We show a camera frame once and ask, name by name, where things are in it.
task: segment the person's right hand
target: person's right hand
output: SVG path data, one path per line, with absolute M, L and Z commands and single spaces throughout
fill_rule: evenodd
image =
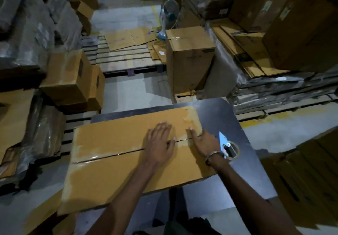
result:
M 196 131 L 192 127 L 189 127 L 189 130 L 198 152 L 203 157 L 206 157 L 210 152 L 221 150 L 219 141 L 215 136 L 209 134 L 207 130 L 203 129 L 202 135 L 200 136 L 197 136 Z

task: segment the table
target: table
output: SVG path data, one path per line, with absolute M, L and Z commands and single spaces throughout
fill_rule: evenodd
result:
M 218 133 L 222 132 L 230 141 L 239 146 L 240 154 L 230 164 L 259 195 L 264 199 L 277 196 L 230 104 L 222 98 L 102 114 L 94 116 L 91 119 L 91 123 L 184 106 L 196 108 L 202 127 L 207 129 L 211 134 L 218 138 Z M 186 205 L 189 218 L 234 207 L 229 193 L 218 176 L 212 176 L 203 181 L 184 185 L 177 191 L 177 195 L 174 196 L 175 202 L 171 202 L 171 198 L 168 189 L 142 196 L 130 220 L 127 232 L 151 227 L 154 218 L 165 223 L 173 216 L 172 207 L 176 206 L 175 212 L 177 213 L 182 204 Z M 78 214 L 75 235 L 84 234 L 100 216 L 102 211 L 101 209 L 90 210 Z

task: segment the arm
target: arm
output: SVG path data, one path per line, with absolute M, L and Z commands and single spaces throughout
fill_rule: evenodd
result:
M 220 151 L 219 142 L 213 135 L 204 130 L 198 137 L 192 128 L 189 129 L 202 156 Z M 251 234 L 301 234 L 288 216 L 274 209 L 232 169 L 227 159 L 214 154 L 208 161 L 221 178 Z
M 148 131 L 143 162 L 86 235 L 124 234 L 148 182 L 156 170 L 172 156 L 175 140 L 167 145 L 170 130 L 171 125 L 167 126 L 167 123 L 163 122 Z

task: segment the metal bracelet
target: metal bracelet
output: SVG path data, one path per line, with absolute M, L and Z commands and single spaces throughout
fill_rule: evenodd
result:
M 213 152 L 210 152 L 210 153 L 205 157 L 205 164 L 206 164 L 207 166 L 211 166 L 211 165 L 209 164 L 208 159 L 209 159 L 212 155 L 214 155 L 214 154 L 219 154 L 219 155 L 221 155 L 222 157 L 225 156 L 224 153 L 221 152 L 221 151 L 213 151 Z

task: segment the warehouse floor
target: warehouse floor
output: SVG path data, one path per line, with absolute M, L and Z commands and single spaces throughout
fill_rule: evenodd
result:
M 159 26 L 161 0 L 99 0 L 93 31 Z M 107 78 L 102 113 L 172 104 L 166 73 L 145 73 L 134 77 Z M 245 121 L 241 126 L 254 149 L 283 152 L 292 149 L 338 124 L 338 104 L 329 103 L 270 115 L 264 120 Z M 32 209 L 62 189 L 68 157 L 42 166 L 31 190 L 0 196 L 0 227 L 4 235 L 22 234 Z M 249 234 L 236 208 L 203 216 L 221 234 Z M 303 234 L 338 234 L 338 228 L 320 226 L 320 230 L 300 228 Z M 163 234 L 163 227 L 146 230 Z

